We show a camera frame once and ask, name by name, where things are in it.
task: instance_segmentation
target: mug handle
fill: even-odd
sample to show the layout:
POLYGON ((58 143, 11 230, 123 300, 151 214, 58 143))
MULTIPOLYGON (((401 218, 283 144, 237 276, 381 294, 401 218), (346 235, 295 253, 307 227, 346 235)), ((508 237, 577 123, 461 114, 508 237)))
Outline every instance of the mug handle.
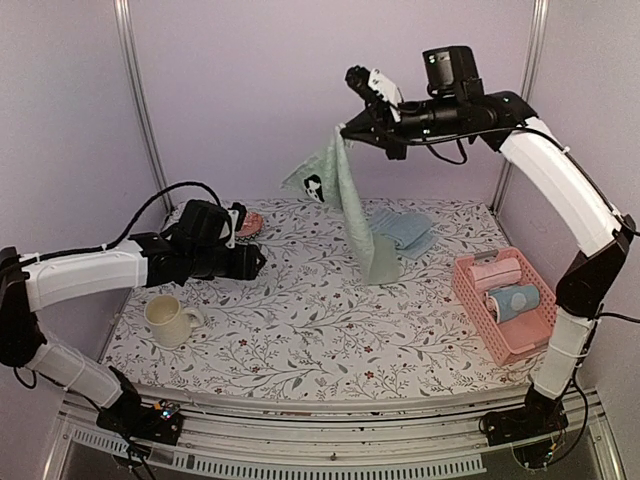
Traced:
POLYGON ((194 307, 183 308, 182 311, 191 317, 191 328, 202 327, 204 325, 204 314, 194 307))

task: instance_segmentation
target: mug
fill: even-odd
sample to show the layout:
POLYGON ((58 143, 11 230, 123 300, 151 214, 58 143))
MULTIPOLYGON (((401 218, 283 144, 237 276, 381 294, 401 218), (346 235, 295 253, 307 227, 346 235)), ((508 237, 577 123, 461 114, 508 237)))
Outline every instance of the mug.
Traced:
POLYGON ((513 320, 518 315, 540 305, 540 291, 535 285, 513 285, 489 291, 490 309, 496 314, 498 323, 513 320))
POLYGON ((186 342, 191 330, 204 325, 204 315, 197 308, 183 308, 172 295, 159 295, 144 309, 144 318, 158 345, 174 349, 186 342))

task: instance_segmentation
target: light blue towel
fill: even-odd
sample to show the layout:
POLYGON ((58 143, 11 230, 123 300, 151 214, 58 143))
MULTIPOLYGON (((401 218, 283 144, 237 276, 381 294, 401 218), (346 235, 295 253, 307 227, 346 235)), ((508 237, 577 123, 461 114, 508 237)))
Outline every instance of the light blue towel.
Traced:
POLYGON ((394 241, 398 253, 411 260, 424 255, 438 238, 429 232, 433 222, 421 213, 396 213, 376 210, 369 219, 371 231, 394 241))
POLYGON ((282 187, 306 193, 344 212, 349 243, 360 264, 364 283, 378 285, 397 282, 400 265, 390 239, 369 228, 360 197, 351 178, 345 142, 338 125, 329 145, 316 152, 283 182, 282 187))

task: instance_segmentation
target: white arm segment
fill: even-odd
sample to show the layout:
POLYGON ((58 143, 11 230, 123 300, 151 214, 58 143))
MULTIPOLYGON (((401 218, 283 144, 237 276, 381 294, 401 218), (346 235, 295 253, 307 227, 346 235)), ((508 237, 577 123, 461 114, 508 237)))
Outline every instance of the white arm segment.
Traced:
POLYGON ((133 288, 147 281, 147 259, 131 240, 113 250, 71 255, 24 267, 32 312, 70 298, 117 288, 133 288))
MULTIPOLYGON (((527 127, 553 137, 538 118, 529 118, 527 127)), ((534 133, 516 131, 509 135, 500 152, 540 189, 587 257, 614 240, 620 223, 584 175, 549 141, 534 133)), ((549 348, 534 380, 539 393, 551 399, 562 395, 595 325, 595 320, 574 317, 558 308, 549 348)))
MULTIPOLYGON (((32 312, 62 300, 91 293, 133 288, 147 282, 147 259, 140 246, 125 240, 113 250, 72 255, 24 267, 29 306, 32 312)), ((120 397, 120 381, 106 366, 84 356, 78 350, 58 343, 47 334, 35 357, 26 365, 74 390, 98 406, 108 408, 120 397)))
MULTIPOLYGON (((539 118, 529 118, 526 123, 553 137, 539 118)), ((534 133, 516 131, 503 143, 500 153, 551 202, 587 257, 613 241, 613 232, 620 230, 620 224, 584 175, 549 141, 534 133)))
POLYGON ((25 367, 55 380, 65 391, 73 390, 90 398, 99 407, 109 408, 122 393, 120 381, 111 370, 58 343, 49 333, 47 343, 40 345, 25 367))
POLYGON ((558 307, 556 325, 549 339, 547 353, 533 381, 533 386, 539 393, 551 399, 562 395, 576 363, 586 356, 582 354, 582 349, 597 322, 574 317, 558 307))

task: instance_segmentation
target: metal frame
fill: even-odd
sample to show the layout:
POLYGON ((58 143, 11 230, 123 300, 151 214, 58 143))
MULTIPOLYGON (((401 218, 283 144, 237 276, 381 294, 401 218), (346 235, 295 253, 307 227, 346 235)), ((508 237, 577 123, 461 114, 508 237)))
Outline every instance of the metal frame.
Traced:
MULTIPOLYGON (((531 31, 529 34, 529 49, 527 52, 524 76, 522 78, 522 88, 520 90, 522 98, 527 102, 533 94, 533 87, 538 74, 548 12, 549 0, 535 0, 533 18, 531 20, 531 31)), ((498 184, 493 194, 493 201, 490 207, 490 210, 496 218, 500 216, 502 207, 504 206, 512 176, 513 165, 505 160, 502 164, 502 170, 500 171, 500 177, 498 178, 498 184)))
MULTIPOLYGON (((172 389, 140 386, 140 390, 146 402, 159 393, 170 399, 188 396, 172 389)), ((482 454, 547 438, 489 447, 478 431, 482 415, 520 404, 524 390, 512 387, 453 397, 327 404, 194 394, 201 403, 183 403, 185 426, 180 442, 176 447, 153 445, 149 463, 229 480, 401 480, 481 473, 482 454)), ((600 399, 593 389, 586 394, 588 435, 601 478, 623 480, 600 399)), ((578 430, 584 415, 582 398, 569 391, 564 406, 569 431, 578 430)), ((95 418, 95 411, 81 397, 66 396, 45 480, 59 479, 72 441, 124 455, 124 442, 95 427, 95 418)))
MULTIPOLYGON (((124 56, 125 68, 131 86, 131 93, 136 107, 136 116, 140 125, 142 139, 144 141, 149 166, 153 174, 153 180, 158 191, 166 188, 167 177, 164 173, 158 145, 156 144, 151 117, 147 107, 147 100, 144 95, 142 77, 140 75, 140 65, 138 64, 138 55, 136 53, 136 45, 133 35, 133 25, 131 23, 131 12, 129 10, 129 0, 114 0, 116 22, 118 24, 118 35, 120 36, 120 46, 124 56)), ((171 213, 174 208, 171 195, 166 194, 162 197, 162 203, 167 214, 171 213)))

